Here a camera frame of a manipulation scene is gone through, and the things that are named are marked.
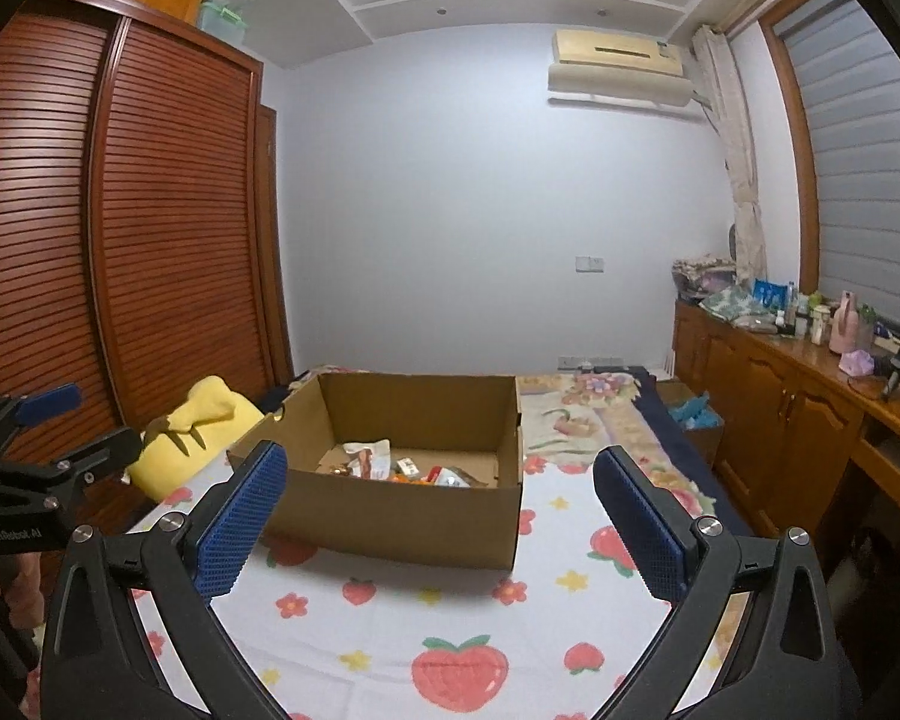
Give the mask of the person's left hand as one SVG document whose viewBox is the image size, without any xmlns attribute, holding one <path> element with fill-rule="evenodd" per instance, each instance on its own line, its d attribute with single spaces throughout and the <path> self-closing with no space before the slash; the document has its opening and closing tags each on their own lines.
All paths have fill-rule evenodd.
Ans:
<svg viewBox="0 0 900 720">
<path fill-rule="evenodd" d="M 19 631 L 40 628 L 45 621 L 45 598 L 41 593 L 41 562 L 38 553 L 14 556 L 13 580 L 3 587 L 0 600 L 9 606 L 9 621 Z"/>
</svg>

